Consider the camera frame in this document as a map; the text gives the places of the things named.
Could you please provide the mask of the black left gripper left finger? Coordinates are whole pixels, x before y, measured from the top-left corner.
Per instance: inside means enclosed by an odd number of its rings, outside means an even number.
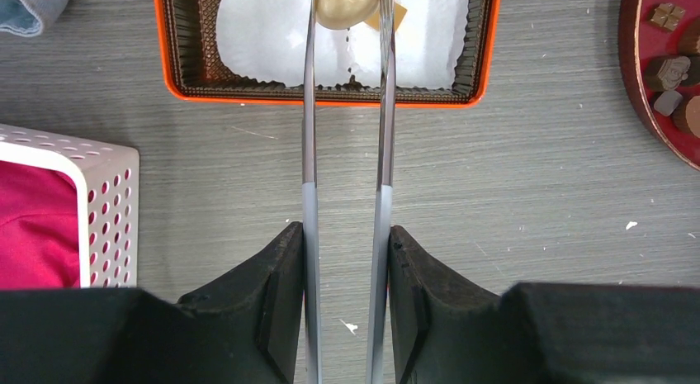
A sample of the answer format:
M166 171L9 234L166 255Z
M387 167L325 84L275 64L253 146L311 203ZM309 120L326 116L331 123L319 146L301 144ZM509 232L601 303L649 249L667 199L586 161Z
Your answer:
M291 383L304 236L266 247L170 303L137 287L6 291L4 383Z

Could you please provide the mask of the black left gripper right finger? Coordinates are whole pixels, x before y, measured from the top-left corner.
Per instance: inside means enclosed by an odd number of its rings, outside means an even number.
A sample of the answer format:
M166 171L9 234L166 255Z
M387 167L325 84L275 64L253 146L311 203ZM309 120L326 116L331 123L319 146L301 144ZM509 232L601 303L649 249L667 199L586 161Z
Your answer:
M394 226L399 383L696 383L696 287L520 282L497 295Z

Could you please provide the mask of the silver metal tongs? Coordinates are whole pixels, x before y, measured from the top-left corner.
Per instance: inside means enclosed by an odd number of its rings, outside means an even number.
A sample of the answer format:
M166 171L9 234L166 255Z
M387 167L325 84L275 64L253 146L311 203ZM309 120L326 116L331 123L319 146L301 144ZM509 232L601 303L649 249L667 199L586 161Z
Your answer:
M375 202L371 295L367 336L368 383L384 381L383 354L388 292L390 219L395 152L395 9L394 0L379 0L381 104L378 174ZM305 241L305 361L307 381L322 381L319 223L316 173L315 26L316 0L310 0L303 93L302 216Z

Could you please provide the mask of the white oval chocolate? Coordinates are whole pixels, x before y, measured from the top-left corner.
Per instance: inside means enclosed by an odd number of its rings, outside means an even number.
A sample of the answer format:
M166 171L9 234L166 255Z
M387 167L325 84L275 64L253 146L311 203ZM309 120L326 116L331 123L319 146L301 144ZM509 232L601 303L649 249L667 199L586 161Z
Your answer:
M365 21L379 0L315 0L317 22L330 30L343 30Z

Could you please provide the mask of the caramel square chocolate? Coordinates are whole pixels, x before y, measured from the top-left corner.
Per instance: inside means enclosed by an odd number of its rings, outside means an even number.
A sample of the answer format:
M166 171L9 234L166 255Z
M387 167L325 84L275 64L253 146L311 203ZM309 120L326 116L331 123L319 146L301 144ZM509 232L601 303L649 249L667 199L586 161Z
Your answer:
M401 4L398 2L394 2L394 31L398 31L402 21L404 20L404 17L407 13L407 9L403 7ZM374 29L375 31L379 31L381 29L381 17L380 17L380 7L377 7L376 10L367 18L364 20L364 23L368 25L370 28Z

